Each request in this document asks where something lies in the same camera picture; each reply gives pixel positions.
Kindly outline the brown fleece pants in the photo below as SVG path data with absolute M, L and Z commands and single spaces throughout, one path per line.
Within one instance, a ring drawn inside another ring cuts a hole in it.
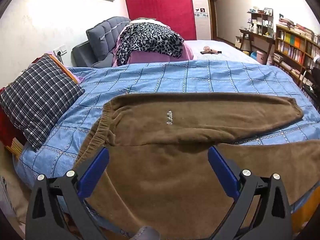
M 224 157 L 258 176 L 278 173 L 290 204 L 319 181 L 319 140 L 239 145 L 303 117 L 293 98 L 246 93 L 127 94 L 103 106 L 74 166 L 105 146 L 110 162 L 88 203 L 128 233 L 143 226 L 164 239 L 202 239 L 231 199 L 208 162 Z

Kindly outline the blue checked bedspread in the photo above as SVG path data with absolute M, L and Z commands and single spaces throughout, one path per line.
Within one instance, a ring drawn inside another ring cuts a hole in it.
M 284 71 L 248 61 L 194 60 L 174 63 L 129 64 L 117 68 L 72 68 L 83 78 L 84 94 L 62 116 L 47 141 L 35 151 L 25 145 L 14 162 L 19 178 L 28 186 L 44 173 L 60 176 L 76 159 L 103 104 L 118 95 L 133 93 L 240 92 L 287 96 L 304 112 L 301 121 L 266 135 L 242 140 L 242 145 L 273 145 L 319 138 L 319 113 Z

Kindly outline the red blanket beside bed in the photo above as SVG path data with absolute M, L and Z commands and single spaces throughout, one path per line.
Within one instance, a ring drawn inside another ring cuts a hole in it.
M 2 144 L 16 159 L 18 159 L 22 154 L 22 150 L 27 140 L 23 133 L 11 123 L 9 117 L 2 108 L 0 126 Z

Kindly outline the dark plaid pillow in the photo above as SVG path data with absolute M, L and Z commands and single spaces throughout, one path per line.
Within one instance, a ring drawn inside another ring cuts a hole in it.
M 1 92 L 1 107 L 37 151 L 85 90 L 44 54 Z

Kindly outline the orange edged pillow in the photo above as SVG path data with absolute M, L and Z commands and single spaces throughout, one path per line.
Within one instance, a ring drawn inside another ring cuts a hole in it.
M 70 77 L 75 83 L 78 85 L 84 81 L 83 77 L 78 77 L 74 75 L 67 67 L 65 67 L 55 56 L 52 54 L 48 54 L 48 56 L 55 62 L 55 64 L 68 76 Z

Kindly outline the grey tufted headboard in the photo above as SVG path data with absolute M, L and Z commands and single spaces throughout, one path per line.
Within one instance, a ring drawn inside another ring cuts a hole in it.
M 129 18 L 114 16 L 86 30 L 88 40 L 72 49 L 75 65 L 93 68 L 112 67 L 113 49 L 121 31 L 129 23 Z

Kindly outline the white bed sheet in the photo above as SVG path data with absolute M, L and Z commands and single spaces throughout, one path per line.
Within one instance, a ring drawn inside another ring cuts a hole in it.
M 247 56 L 242 51 L 226 44 L 225 42 L 215 40 L 190 40 L 185 41 L 186 45 L 192 50 L 194 60 L 217 60 L 217 61 L 234 61 L 250 64 L 259 64 L 258 61 Z M 201 54 L 204 47 L 220 51 L 219 54 Z

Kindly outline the pink plastic bin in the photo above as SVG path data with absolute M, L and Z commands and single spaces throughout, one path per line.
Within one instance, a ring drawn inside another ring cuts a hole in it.
M 267 63 L 267 55 L 265 52 L 263 51 L 256 51 L 256 60 L 260 63 L 260 64 L 266 64 Z

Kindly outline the hair dryer on bed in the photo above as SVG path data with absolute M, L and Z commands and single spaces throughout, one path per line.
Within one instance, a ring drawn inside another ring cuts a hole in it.
M 221 54 L 222 51 L 211 49 L 209 46 L 205 46 L 203 51 L 200 51 L 202 55 L 204 54 Z

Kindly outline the pink folded quilt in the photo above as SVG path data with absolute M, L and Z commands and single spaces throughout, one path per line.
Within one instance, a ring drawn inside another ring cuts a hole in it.
M 162 22 L 159 22 L 159 21 L 157 21 L 157 20 L 155 20 L 153 18 L 138 18 L 138 19 L 135 19 L 135 20 L 131 21 L 129 24 L 131 24 L 131 23 L 142 23 L 142 22 L 156 23 L 156 24 L 163 25 L 163 26 L 166 26 L 166 27 L 170 28 L 168 25 L 166 25 L 166 24 L 164 24 Z M 116 43 L 116 47 L 113 49 L 113 54 L 114 54 L 113 66 L 114 67 L 119 67 L 119 65 L 117 65 L 117 63 L 116 63 L 116 56 L 115 56 L 115 53 L 116 53 L 119 45 L 120 45 L 120 40 L 119 40 L 119 37 L 118 37 L 117 43 Z M 189 48 L 189 46 L 186 45 L 185 40 L 184 40 L 184 42 L 183 42 L 183 53 L 182 53 L 182 56 L 180 58 L 178 58 L 178 59 L 174 58 L 174 57 L 171 57 L 171 56 L 159 54 L 159 53 L 147 53 L 147 52 L 143 52 L 143 51 L 133 51 L 131 53 L 128 61 L 127 61 L 127 64 L 131 64 L 131 63 L 153 63 L 153 62 L 186 61 L 186 60 L 192 60 L 193 58 L 194 58 L 193 52 Z

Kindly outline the wooden desk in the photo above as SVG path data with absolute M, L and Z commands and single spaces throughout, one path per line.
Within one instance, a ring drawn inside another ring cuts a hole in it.
M 242 34 L 241 43 L 240 43 L 240 50 L 243 50 L 244 41 L 246 39 L 246 36 L 248 36 L 250 51 L 252 51 L 252 49 L 255 48 L 256 50 L 264 52 L 266 54 L 266 58 L 268 59 L 270 52 L 271 52 L 271 49 L 272 49 L 272 46 L 276 44 L 276 41 L 274 38 L 268 37 L 265 35 L 259 35 L 259 34 L 251 32 L 251 31 L 247 31 L 246 29 L 239 29 L 239 31 Z M 268 43 L 267 51 L 264 51 L 263 49 L 257 47 L 254 44 L 254 42 L 257 40 L 261 40 L 261 41 Z

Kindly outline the wooden bookshelf with books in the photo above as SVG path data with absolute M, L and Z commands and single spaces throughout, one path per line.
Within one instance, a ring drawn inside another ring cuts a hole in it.
M 300 24 L 280 17 L 276 25 L 274 62 L 295 83 L 312 85 L 312 70 L 319 68 L 319 35 Z

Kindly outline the leopard print blanket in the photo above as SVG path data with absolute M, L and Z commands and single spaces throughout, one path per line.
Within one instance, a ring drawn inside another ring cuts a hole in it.
M 115 53 L 119 66 L 127 64 L 133 51 L 159 53 L 180 58 L 184 39 L 170 28 L 156 23 L 131 23 L 119 36 L 120 45 Z

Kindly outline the small wooden desk shelf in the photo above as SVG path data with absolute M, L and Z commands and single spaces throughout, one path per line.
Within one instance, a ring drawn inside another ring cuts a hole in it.
M 250 15 L 248 19 L 249 31 L 261 36 L 274 36 L 272 8 L 258 9 L 253 7 L 247 13 Z

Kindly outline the white wall socket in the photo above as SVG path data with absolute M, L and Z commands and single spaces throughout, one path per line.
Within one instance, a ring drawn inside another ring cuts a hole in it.
M 62 56 L 67 53 L 67 47 L 65 45 L 53 50 L 55 56 Z

